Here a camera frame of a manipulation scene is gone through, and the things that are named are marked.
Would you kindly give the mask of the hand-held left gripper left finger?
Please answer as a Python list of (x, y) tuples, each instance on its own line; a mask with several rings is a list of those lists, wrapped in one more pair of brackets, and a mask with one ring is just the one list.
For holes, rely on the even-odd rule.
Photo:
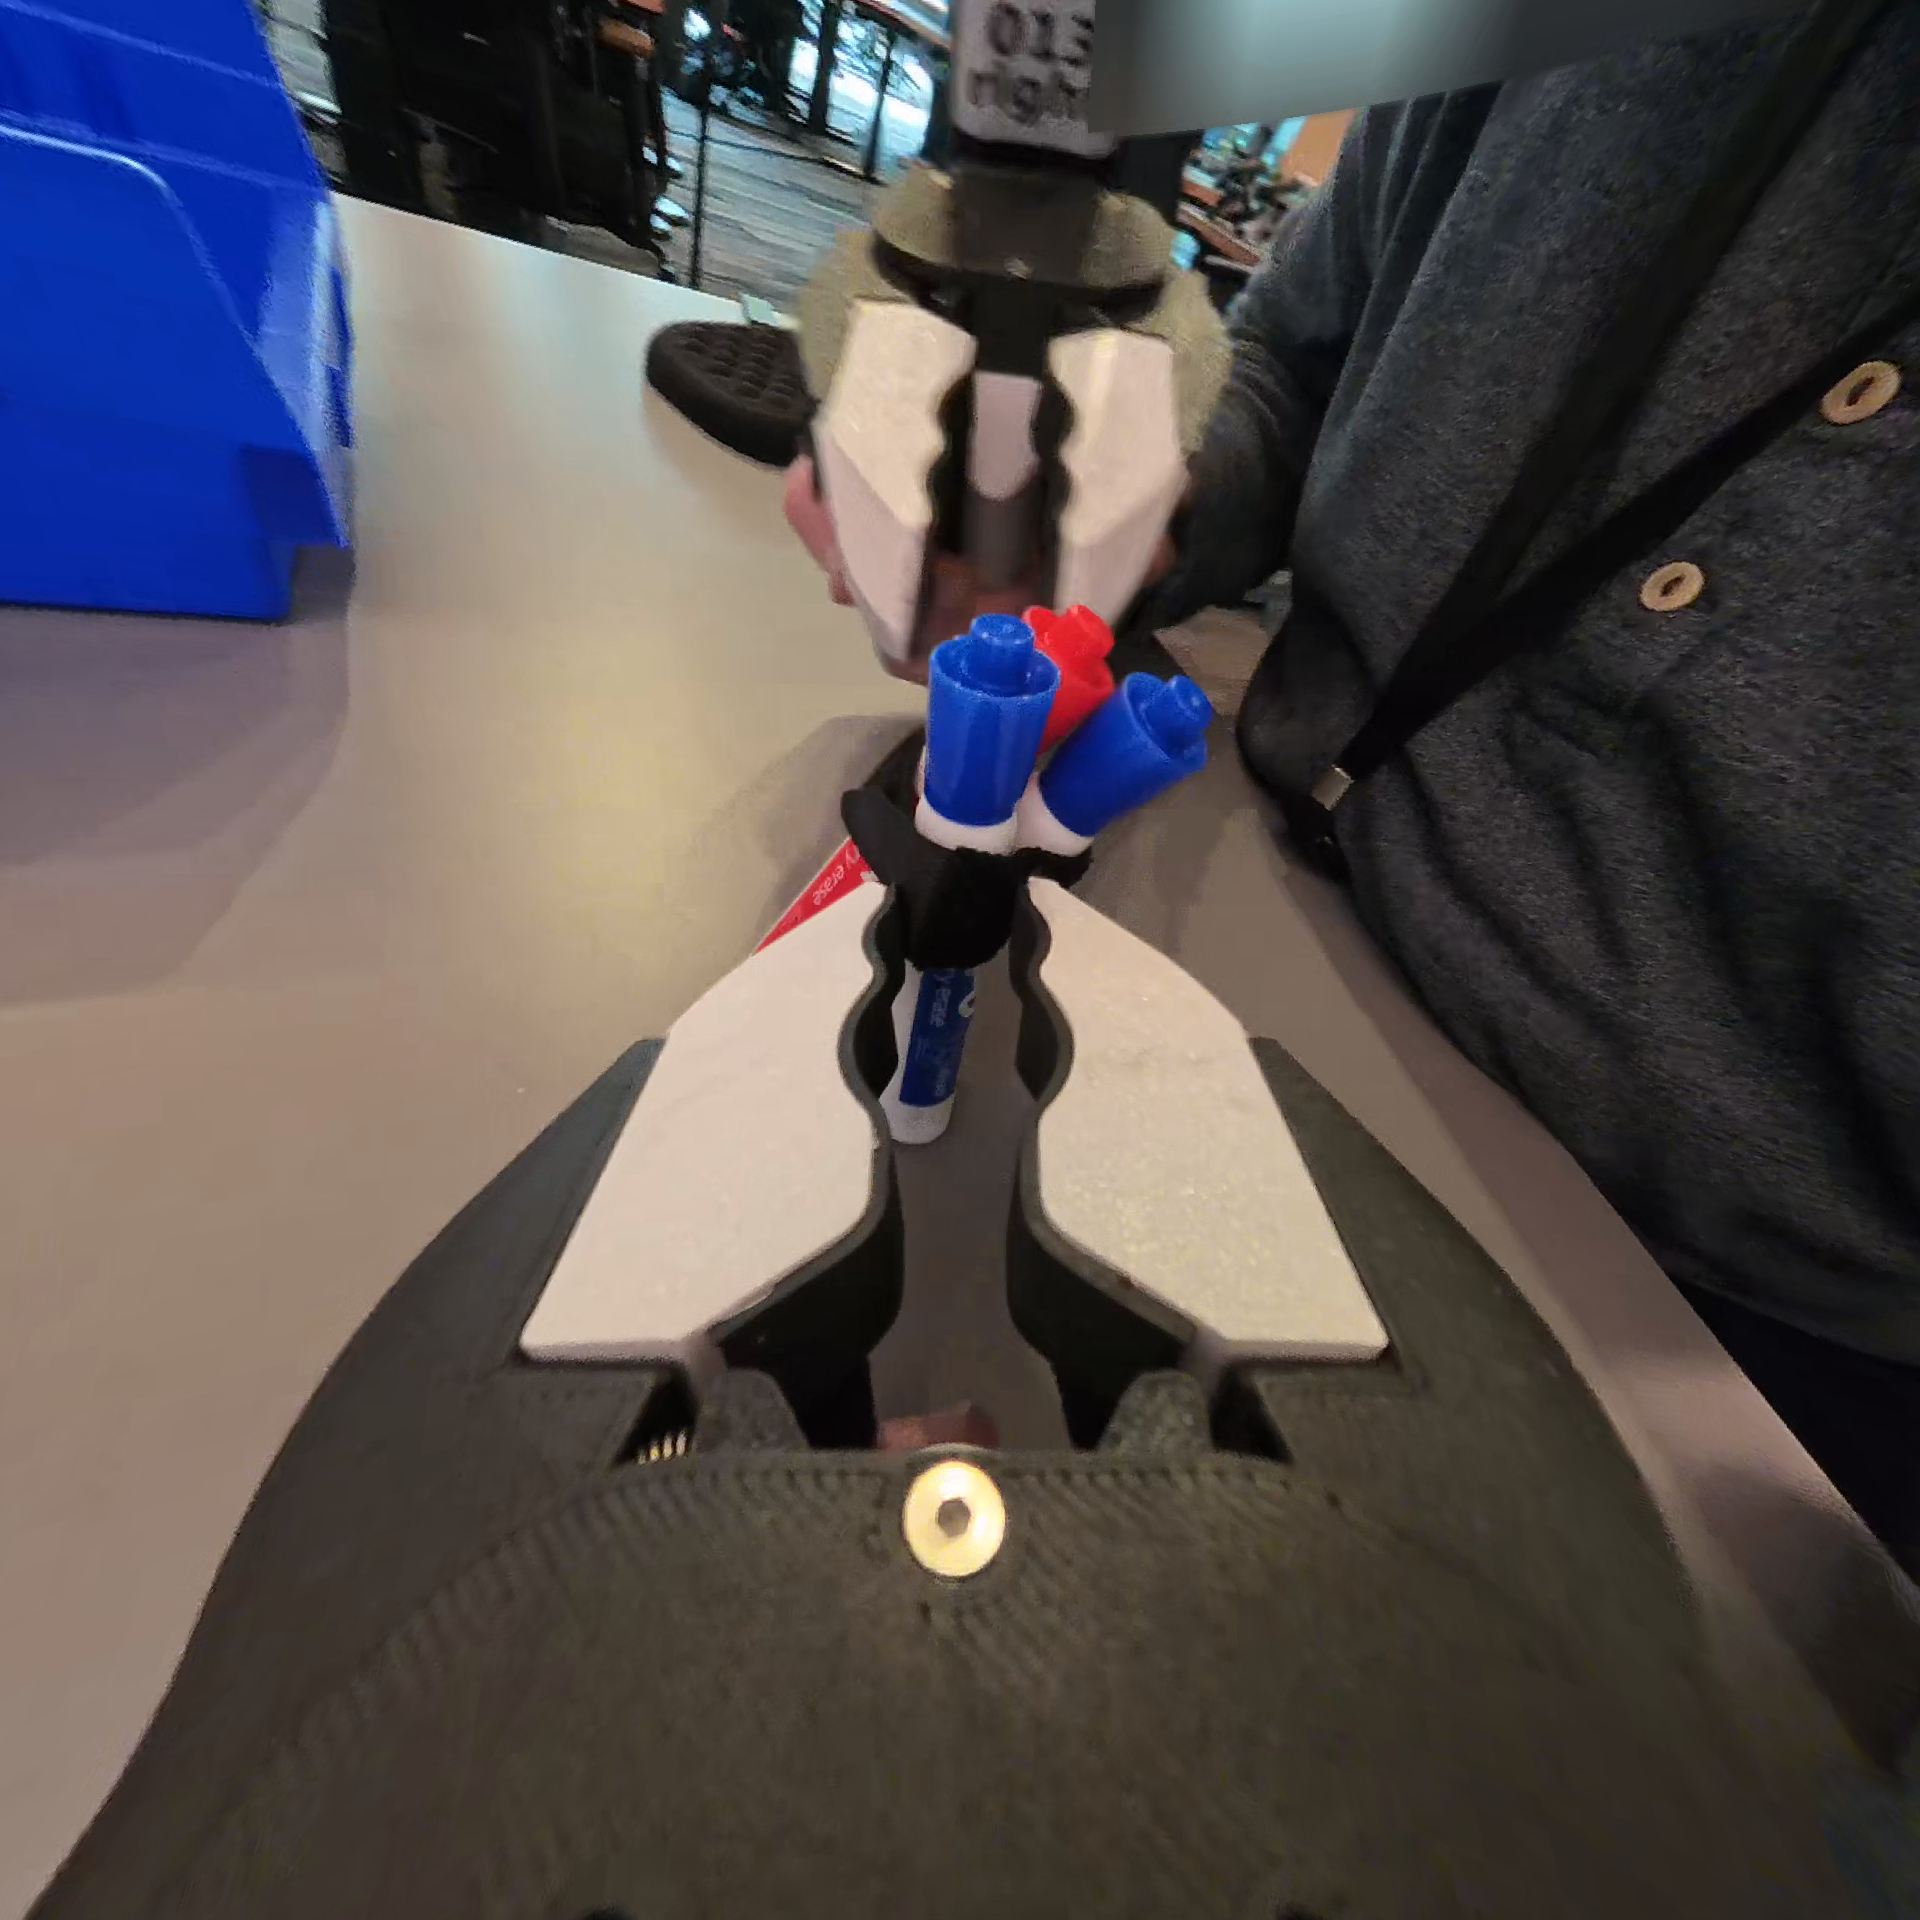
[(727, 1327), (874, 1200), (876, 1119), (843, 1068), (874, 988), (857, 881), (669, 1027), (522, 1332), (539, 1361), (720, 1364)]

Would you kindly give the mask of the black textured round pad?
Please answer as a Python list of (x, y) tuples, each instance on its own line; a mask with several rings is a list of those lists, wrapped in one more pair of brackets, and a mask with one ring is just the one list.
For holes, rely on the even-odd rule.
[(764, 320), (682, 320), (648, 342), (648, 383), (720, 448), (787, 468), (812, 452), (801, 336)]

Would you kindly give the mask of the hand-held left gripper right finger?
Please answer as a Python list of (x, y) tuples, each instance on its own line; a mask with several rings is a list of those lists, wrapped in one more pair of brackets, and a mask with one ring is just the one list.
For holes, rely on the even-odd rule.
[(1252, 1038), (1056, 880), (1016, 924), (1010, 1307), (1055, 1364), (1377, 1361), (1387, 1331)]

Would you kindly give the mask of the person's right forearm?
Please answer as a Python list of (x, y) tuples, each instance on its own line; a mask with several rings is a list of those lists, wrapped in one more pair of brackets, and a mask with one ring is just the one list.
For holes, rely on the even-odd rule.
[(1287, 558), (1338, 383), (1387, 257), (1420, 261), (1503, 84), (1360, 109), (1333, 169), (1292, 211), (1229, 310), (1232, 366), (1191, 463), (1153, 623), (1251, 597)]

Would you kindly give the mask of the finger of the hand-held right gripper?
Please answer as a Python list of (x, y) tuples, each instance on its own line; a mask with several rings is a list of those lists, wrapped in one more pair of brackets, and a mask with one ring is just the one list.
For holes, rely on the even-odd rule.
[(855, 299), (813, 419), (813, 467), (843, 580), (890, 664), (905, 664), (916, 646), (944, 411), (975, 371), (976, 342), (959, 324), (912, 302)]
[(1132, 329), (1055, 341), (1066, 403), (1055, 600), (1135, 600), (1187, 486), (1172, 347)]

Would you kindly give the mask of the strapped blue and red markers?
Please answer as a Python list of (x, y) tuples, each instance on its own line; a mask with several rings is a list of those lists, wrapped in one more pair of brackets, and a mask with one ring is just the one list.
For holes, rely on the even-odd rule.
[[(1035, 636), (1039, 651), (1061, 672), (1061, 686), (1041, 737), (1041, 757), (1047, 757), (1113, 692), (1113, 628), (1091, 607), (1028, 607), (1021, 613), (1021, 621)], [(770, 949), (869, 877), (867, 857), (852, 838), (847, 838), (827, 855), (827, 861), (801, 888), (783, 918), (765, 929), (755, 950)]]

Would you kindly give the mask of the blue plastic storage bin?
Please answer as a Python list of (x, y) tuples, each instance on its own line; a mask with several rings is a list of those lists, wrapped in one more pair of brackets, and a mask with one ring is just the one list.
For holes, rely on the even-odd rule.
[(279, 621), (349, 547), (346, 235), (255, 7), (5, 3), (5, 605)]

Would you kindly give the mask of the person's right hand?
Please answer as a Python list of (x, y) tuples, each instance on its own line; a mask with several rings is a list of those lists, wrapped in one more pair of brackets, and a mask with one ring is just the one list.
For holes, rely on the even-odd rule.
[(841, 551), (833, 529), (833, 516), (826, 496), (819, 489), (819, 477), (810, 454), (801, 454), (784, 471), (784, 519), (794, 535), (803, 541), (816, 568), (824, 574), (829, 599), (839, 607), (864, 613), (849, 583)]

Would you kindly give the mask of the person in grey cardigan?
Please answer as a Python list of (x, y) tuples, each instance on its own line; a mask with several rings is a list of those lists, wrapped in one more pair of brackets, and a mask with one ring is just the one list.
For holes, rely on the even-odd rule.
[[(1507, 84), (1287, 551), (1274, 777), (1356, 731), (1793, 22)], [(1663, 1268), (1916, 1361), (1916, 323), (1339, 809), (1356, 905)]]

